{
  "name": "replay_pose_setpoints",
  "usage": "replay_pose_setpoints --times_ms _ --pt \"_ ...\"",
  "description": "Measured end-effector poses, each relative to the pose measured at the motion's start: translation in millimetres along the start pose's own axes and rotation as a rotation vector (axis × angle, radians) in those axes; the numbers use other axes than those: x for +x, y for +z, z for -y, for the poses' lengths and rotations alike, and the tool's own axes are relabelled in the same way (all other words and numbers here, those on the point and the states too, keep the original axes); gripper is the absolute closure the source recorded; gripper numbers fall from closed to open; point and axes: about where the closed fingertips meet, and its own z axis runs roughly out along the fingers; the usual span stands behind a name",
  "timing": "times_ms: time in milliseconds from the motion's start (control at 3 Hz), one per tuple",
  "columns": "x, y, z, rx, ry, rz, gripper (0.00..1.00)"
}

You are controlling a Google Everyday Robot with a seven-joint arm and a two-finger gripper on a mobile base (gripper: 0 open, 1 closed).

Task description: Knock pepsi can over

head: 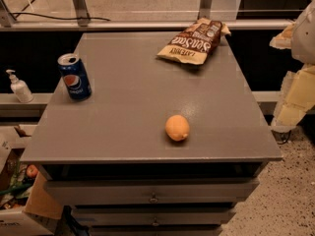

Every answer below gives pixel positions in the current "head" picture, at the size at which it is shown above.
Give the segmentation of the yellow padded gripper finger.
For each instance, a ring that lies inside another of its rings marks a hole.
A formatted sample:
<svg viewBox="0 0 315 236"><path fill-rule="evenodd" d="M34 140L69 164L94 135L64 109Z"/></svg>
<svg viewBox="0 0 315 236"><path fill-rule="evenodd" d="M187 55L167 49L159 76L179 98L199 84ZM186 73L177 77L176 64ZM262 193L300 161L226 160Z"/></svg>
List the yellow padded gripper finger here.
<svg viewBox="0 0 315 236"><path fill-rule="evenodd" d="M270 41L270 46L276 49L291 49L291 39L295 23L287 26L281 33L274 36Z"/></svg>
<svg viewBox="0 0 315 236"><path fill-rule="evenodd" d="M315 66L304 64L298 72L288 71L284 76L271 129L278 133L291 131L314 106Z"/></svg>

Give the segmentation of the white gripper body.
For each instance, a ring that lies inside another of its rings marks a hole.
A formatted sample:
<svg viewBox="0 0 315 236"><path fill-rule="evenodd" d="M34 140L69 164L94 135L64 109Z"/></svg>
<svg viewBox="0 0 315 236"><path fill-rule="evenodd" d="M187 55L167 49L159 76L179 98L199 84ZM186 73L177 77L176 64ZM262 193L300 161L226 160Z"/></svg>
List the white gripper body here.
<svg viewBox="0 0 315 236"><path fill-rule="evenodd" d="M315 64L315 0L297 18L291 39L291 55L305 64Z"/></svg>

